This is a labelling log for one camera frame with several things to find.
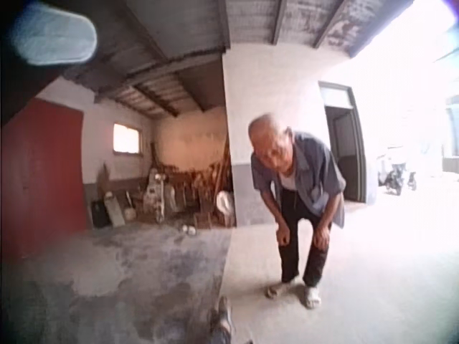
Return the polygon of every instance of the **blue short-sleeve shirt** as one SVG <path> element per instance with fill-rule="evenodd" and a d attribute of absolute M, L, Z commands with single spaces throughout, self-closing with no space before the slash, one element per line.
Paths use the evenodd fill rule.
<path fill-rule="evenodd" d="M 330 197 L 344 191 L 344 180 L 328 147 L 319 139 L 307 133 L 294 134 L 295 186 L 301 200 L 311 213 L 322 216 Z M 274 183 L 275 197 L 280 206 L 282 185 L 276 172 L 265 167 L 252 154 L 253 186 L 263 192 L 271 189 Z M 344 202 L 341 200 L 333 217 L 333 223 L 344 226 Z"/>

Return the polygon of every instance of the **red door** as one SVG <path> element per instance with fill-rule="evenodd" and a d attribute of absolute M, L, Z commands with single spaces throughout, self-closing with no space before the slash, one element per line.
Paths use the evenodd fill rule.
<path fill-rule="evenodd" d="M 25 257 L 86 227 L 83 113 L 33 99 L 1 131 L 1 250 Z"/>

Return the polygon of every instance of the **ceiling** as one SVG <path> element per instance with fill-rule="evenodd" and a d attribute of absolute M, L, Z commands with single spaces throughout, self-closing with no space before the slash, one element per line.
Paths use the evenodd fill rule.
<path fill-rule="evenodd" d="M 304 44 L 355 56 L 412 0 L 80 0 L 99 47 L 65 77 L 152 119 L 224 105 L 231 43 Z"/>

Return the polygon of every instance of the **dark doorway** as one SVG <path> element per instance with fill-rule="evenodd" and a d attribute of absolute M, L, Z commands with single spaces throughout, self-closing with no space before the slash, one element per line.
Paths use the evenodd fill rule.
<path fill-rule="evenodd" d="M 346 179 L 344 198 L 366 201 L 364 144 L 350 87 L 320 83 L 331 152 Z"/>

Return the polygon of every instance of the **concrete floor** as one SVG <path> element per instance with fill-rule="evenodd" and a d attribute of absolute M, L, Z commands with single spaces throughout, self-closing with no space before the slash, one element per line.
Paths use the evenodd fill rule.
<path fill-rule="evenodd" d="M 459 183 L 429 181 L 416 192 L 380 191 L 332 229 L 323 304 L 301 304 L 299 282 L 279 300 L 263 296 L 280 278 L 274 226 L 234 230 L 221 293 L 233 304 L 235 343 L 459 343 Z M 301 224 L 301 269 L 312 228 Z"/>
<path fill-rule="evenodd" d="M 301 283 L 279 300 L 263 296 L 280 276 L 274 226 L 188 237 L 132 224 L 3 265 L 2 325 L 15 343 L 203 343 L 221 286 L 235 344 L 457 343 L 459 183 L 401 197 L 381 190 L 377 205 L 349 204 L 346 216 L 332 230 L 314 311 L 301 304 Z M 312 232 L 300 228 L 303 268 Z"/>
<path fill-rule="evenodd" d="M 132 224 L 2 266 L 2 342 L 202 343 L 230 237 Z"/>

